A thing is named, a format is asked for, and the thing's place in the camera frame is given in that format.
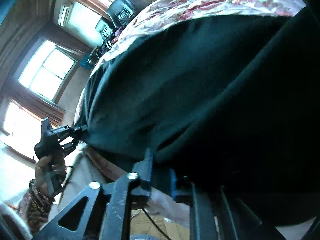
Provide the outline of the patterned sleeve left forearm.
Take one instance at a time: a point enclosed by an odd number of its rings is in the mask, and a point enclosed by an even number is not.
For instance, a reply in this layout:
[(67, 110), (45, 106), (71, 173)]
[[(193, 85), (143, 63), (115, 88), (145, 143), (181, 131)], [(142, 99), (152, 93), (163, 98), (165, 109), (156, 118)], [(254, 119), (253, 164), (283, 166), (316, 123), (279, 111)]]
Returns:
[(50, 210), (55, 198), (42, 194), (36, 186), (35, 179), (29, 181), (29, 189), (18, 204), (17, 213), (27, 224), (32, 235), (48, 222)]

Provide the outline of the person left hand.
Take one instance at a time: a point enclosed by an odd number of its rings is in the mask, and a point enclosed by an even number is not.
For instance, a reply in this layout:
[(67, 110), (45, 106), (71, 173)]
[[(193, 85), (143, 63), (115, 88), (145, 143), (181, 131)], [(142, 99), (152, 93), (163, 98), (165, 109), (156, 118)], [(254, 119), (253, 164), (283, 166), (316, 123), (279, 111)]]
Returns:
[(57, 176), (60, 187), (66, 178), (66, 166), (63, 153), (56, 152), (42, 157), (35, 166), (35, 185), (37, 189), (48, 197), (56, 196), (52, 178)]

